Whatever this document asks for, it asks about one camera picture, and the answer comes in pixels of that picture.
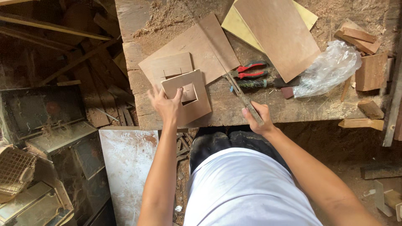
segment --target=white t-shirt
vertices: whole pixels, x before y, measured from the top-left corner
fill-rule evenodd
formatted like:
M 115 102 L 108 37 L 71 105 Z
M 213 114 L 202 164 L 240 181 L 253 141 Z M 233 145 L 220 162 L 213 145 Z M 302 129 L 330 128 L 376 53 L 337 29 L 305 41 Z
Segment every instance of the white t-shirt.
M 184 226 L 322 226 L 289 172 L 271 157 L 229 148 L 191 175 Z

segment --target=pliers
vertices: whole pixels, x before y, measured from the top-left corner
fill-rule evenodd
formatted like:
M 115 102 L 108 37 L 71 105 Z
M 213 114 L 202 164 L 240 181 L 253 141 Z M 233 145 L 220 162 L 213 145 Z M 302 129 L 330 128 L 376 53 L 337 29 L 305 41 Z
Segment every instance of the pliers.
M 268 66 L 268 63 L 266 61 L 256 61 L 256 62 L 252 62 L 250 64 L 247 64 L 246 66 L 239 66 L 236 70 L 229 72 L 232 77 L 238 77 L 240 79 L 243 78 L 259 78 L 262 77 L 264 75 L 268 75 L 268 71 L 263 71 L 263 72 L 259 72 L 259 73 L 255 73 L 255 74 L 247 74 L 247 73 L 243 73 L 244 71 L 256 67 L 256 66 Z

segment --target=coping saw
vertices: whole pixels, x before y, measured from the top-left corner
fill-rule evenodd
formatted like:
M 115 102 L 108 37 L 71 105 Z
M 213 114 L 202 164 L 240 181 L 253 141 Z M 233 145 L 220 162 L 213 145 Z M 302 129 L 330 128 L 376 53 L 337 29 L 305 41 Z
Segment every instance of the coping saw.
M 235 79 L 233 78 L 233 76 L 228 73 L 225 69 L 225 67 L 223 66 L 223 64 L 221 63 L 221 61 L 219 60 L 219 58 L 216 56 L 215 51 L 213 50 L 213 48 L 211 47 L 210 41 L 208 36 L 199 28 L 198 24 L 194 21 L 194 19 L 192 18 L 192 16 L 190 15 L 189 10 L 187 9 L 186 6 L 186 11 L 187 14 L 189 15 L 189 17 L 191 18 L 191 20 L 194 22 L 195 26 L 197 27 L 197 29 L 200 31 L 201 34 L 203 34 L 207 41 L 208 41 L 208 46 L 209 48 L 212 50 L 213 54 L 215 55 L 216 59 L 218 59 L 218 62 L 221 64 L 222 68 L 225 70 L 225 73 L 223 75 L 223 77 L 227 78 L 227 80 L 229 81 L 229 83 L 233 86 L 233 90 L 236 92 L 237 96 L 242 100 L 243 104 L 247 107 L 247 109 L 250 111 L 251 115 L 253 116 L 253 118 L 257 121 L 259 126 L 262 126 L 264 124 L 264 121 L 261 119 L 260 115 L 257 113 L 257 111 L 255 110 L 255 108 L 251 105 L 250 103 L 250 99 L 247 98 L 243 91 L 240 89 L 239 85 L 237 85 Z

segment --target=black pants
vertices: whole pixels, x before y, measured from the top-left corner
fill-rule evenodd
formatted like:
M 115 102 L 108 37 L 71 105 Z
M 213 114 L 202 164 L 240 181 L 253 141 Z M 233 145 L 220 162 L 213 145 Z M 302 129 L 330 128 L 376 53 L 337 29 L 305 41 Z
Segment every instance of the black pants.
M 202 127 L 198 130 L 190 150 L 191 173 L 209 156 L 228 149 L 247 148 L 258 151 L 276 160 L 289 172 L 285 160 L 263 136 L 250 130 L 249 126 Z

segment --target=yellow laminate board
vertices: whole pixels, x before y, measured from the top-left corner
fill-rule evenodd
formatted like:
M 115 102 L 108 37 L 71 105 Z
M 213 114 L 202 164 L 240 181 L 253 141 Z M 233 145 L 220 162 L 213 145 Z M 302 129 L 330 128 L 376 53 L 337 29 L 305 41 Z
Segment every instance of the yellow laminate board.
M 316 23 L 318 16 L 314 15 L 314 13 L 302 7 L 297 2 L 295 1 L 292 2 L 295 5 L 297 11 L 299 12 L 301 18 L 303 19 L 304 23 L 306 24 L 307 28 L 310 30 Z M 260 46 L 257 39 L 251 33 L 250 29 L 248 28 L 248 26 L 240 16 L 240 14 L 237 12 L 234 5 L 231 6 L 221 27 L 265 54 L 263 48 Z

